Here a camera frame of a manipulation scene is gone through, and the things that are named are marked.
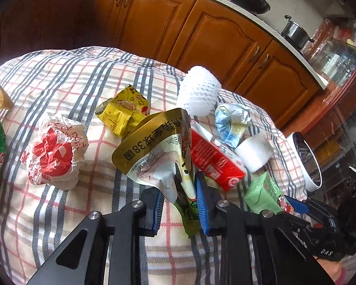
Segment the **person's right hand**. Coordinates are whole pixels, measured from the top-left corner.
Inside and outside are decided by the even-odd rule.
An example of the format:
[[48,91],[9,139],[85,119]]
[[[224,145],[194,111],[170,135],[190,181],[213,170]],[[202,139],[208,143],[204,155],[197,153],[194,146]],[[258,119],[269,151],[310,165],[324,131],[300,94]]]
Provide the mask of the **person's right hand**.
[[345,275],[347,270],[342,266],[342,262],[329,261],[326,259],[321,259],[320,257],[315,257],[317,262],[322,266],[322,268],[329,274],[331,279],[336,285],[344,284]]

